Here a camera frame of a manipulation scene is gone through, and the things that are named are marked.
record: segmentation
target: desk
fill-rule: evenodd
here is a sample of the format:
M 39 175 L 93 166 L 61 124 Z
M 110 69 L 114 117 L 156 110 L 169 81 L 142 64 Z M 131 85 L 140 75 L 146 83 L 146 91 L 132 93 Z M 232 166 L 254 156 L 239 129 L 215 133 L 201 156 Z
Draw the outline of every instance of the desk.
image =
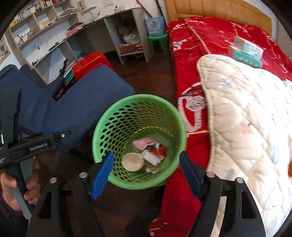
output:
M 148 34 L 144 23 L 145 15 L 141 8 L 131 8 L 113 15 L 101 17 L 98 20 L 86 24 L 76 33 L 63 39 L 62 42 L 39 59 L 32 69 L 36 70 L 36 72 L 46 83 L 49 83 L 50 73 L 57 75 L 59 69 L 62 68 L 62 65 L 58 64 L 54 65 L 54 68 L 50 67 L 52 52 L 57 48 L 61 50 L 63 56 L 68 58 L 69 61 L 77 60 L 76 52 L 84 52 L 89 54 L 94 51 L 106 53 L 116 50 L 121 64 L 124 65 L 127 60 L 127 56 L 137 53 L 141 54 L 141 52 L 137 51 L 121 55 L 119 50 L 122 39 L 118 34 L 117 24 L 122 18 L 127 17 L 135 20 L 136 27 L 141 38 L 145 60 L 148 62 L 152 54 L 149 48 Z

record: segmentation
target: human hand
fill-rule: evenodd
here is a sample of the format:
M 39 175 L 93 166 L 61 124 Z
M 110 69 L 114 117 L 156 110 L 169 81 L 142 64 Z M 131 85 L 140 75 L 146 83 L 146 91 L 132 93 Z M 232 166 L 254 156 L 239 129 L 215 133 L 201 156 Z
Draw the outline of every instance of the human hand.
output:
M 30 204 L 37 203 L 41 194 L 41 186 L 39 184 L 39 175 L 37 173 L 37 169 L 39 168 L 39 163 L 37 160 L 34 160 L 34 167 L 32 176 L 26 182 L 26 188 L 28 191 L 24 194 L 24 199 L 27 200 Z M 19 211 L 19 204 L 14 197 L 12 190 L 17 187 L 17 181 L 15 178 L 10 175 L 3 173 L 0 176 L 0 182 L 3 190 L 3 198 L 5 202 L 15 211 Z

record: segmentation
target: red stool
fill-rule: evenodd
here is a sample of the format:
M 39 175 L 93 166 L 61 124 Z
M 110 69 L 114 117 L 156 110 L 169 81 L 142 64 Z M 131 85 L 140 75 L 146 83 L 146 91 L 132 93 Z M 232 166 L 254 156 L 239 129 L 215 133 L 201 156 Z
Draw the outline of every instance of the red stool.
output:
M 80 60 L 80 62 L 76 63 L 72 70 L 76 80 L 79 81 L 84 75 L 100 65 L 107 65 L 114 71 L 107 57 L 99 52 L 93 52 L 90 55 L 87 55 L 84 59 Z

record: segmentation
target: white quilt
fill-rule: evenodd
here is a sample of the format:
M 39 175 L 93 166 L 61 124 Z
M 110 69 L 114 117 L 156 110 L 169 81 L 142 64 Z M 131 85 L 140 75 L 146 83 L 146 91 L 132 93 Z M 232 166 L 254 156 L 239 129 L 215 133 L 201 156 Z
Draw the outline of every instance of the white quilt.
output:
M 208 106 L 207 170 L 245 180 L 272 237 L 292 207 L 292 84 L 222 55 L 201 57 L 197 69 Z M 219 235 L 224 209 L 221 200 L 212 237 Z

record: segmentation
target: blue fabric cover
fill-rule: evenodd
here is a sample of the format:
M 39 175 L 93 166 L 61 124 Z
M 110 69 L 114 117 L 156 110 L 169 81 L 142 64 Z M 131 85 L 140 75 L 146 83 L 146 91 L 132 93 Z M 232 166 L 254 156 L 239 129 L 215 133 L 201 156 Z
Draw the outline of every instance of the blue fabric cover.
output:
M 64 77 L 59 76 L 47 85 L 38 75 L 38 73 L 35 70 L 31 70 L 27 64 L 23 65 L 19 70 L 29 79 L 31 79 L 35 84 L 37 84 L 41 89 L 49 93 L 52 98 L 56 97 L 64 80 Z
M 77 133 L 62 140 L 68 151 L 94 129 L 104 112 L 115 102 L 135 94 L 134 89 L 106 65 L 101 65 L 74 84 L 55 101 L 16 66 L 0 71 L 1 87 L 21 87 L 19 125 L 33 132 L 77 125 Z

